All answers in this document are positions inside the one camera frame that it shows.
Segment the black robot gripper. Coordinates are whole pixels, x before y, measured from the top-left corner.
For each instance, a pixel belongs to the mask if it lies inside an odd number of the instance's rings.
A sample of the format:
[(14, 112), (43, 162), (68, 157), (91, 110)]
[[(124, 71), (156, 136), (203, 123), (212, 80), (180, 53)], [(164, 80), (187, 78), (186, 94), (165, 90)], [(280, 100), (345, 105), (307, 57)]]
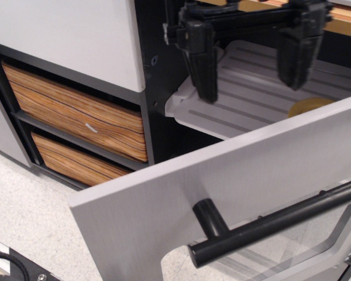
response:
[(180, 7), (174, 1), (165, 3), (168, 19), (163, 24), (164, 40), (182, 51), (192, 84), (207, 103), (218, 99), (214, 34), (225, 37), (280, 29), (278, 77), (298, 90), (309, 80), (333, 9), (329, 1), (289, 1), (279, 8), (253, 12), (240, 11), (239, 1), (221, 6), (198, 1), (185, 1)]

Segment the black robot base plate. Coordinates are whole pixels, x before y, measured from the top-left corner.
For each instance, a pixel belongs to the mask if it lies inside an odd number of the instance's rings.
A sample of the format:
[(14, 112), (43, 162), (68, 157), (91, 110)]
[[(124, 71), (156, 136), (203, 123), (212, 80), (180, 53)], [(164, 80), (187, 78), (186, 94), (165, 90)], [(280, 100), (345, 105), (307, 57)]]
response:
[[(26, 258), (12, 248), (9, 248), (9, 254), (19, 259), (23, 263), (29, 274), (29, 280), (60, 281), (56, 275), (34, 263), (32, 260)], [(13, 262), (10, 262), (10, 277), (14, 280), (24, 280), (23, 273)]]

